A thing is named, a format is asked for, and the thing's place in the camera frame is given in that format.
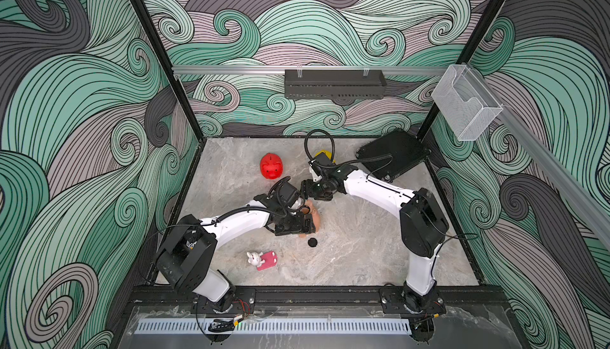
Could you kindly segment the peach piggy bank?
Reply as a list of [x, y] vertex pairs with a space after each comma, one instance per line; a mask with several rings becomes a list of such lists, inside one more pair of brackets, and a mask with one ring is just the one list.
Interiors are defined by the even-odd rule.
[[[318, 209], [314, 206], [312, 200], [307, 200], [305, 205], [311, 207], [311, 211], [312, 211], [311, 215], [314, 218], [314, 222], [315, 222], [315, 226], [316, 226], [316, 233], [318, 233], [321, 229], [321, 215], [320, 215]], [[300, 238], [306, 238], [308, 236], [309, 235], [306, 235], [306, 234], [299, 234]]]

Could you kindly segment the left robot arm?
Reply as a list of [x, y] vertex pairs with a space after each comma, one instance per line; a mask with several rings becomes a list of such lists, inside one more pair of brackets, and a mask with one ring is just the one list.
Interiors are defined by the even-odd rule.
[[244, 234], [265, 229], [274, 236], [308, 235], [316, 232], [305, 188], [280, 179], [268, 193], [220, 216], [183, 217], [170, 226], [157, 250], [154, 264], [177, 293], [205, 298], [216, 312], [232, 308], [235, 286], [218, 270], [210, 268], [216, 250]]

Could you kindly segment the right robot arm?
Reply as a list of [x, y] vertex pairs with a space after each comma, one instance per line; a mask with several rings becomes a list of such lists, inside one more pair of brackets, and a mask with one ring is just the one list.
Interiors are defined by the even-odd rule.
[[356, 161], [335, 164], [324, 153], [308, 158], [311, 180], [302, 183], [307, 198], [331, 201], [336, 193], [355, 196], [386, 210], [400, 223], [400, 238], [409, 250], [402, 298], [410, 312], [440, 306], [434, 267], [449, 224], [435, 196], [426, 188], [400, 188], [371, 177]]

